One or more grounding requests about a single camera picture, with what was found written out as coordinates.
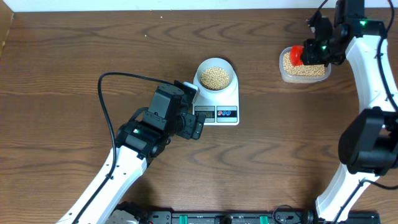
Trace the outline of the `red plastic measuring scoop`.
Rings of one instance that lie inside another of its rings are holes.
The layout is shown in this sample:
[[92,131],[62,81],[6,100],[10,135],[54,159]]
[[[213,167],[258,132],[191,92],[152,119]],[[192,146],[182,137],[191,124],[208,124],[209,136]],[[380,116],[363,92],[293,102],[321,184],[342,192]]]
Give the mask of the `red plastic measuring scoop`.
[[290,50],[290,62],[293,66],[301,66],[303,65],[303,61],[301,56],[303,54],[304,46],[302,45],[293,45]]

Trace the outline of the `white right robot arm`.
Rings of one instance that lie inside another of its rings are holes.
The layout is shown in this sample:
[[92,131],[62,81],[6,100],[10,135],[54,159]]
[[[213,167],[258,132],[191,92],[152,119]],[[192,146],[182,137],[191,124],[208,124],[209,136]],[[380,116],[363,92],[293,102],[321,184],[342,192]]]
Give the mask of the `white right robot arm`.
[[303,43],[304,65],[341,65],[353,71],[359,115],[341,135],[340,164],[304,223],[346,223],[357,199],[377,179],[397,168],[397,87],[389,65],[390,25],[370,20],[364,1],[340,0],[330,21],[320,11],[308,20],[314,38]]

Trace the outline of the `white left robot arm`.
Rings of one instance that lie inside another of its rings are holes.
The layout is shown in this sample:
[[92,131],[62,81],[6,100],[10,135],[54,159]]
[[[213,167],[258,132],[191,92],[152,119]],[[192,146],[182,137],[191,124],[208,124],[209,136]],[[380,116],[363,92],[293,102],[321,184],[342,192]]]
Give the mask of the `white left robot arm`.
[[199,92],[199,87],[188,82],[160,84],[150,106],[137,110],[119,128],[102,168],[59,223],[106,223],[172,136],[199,139],[205,117],[189,112]]

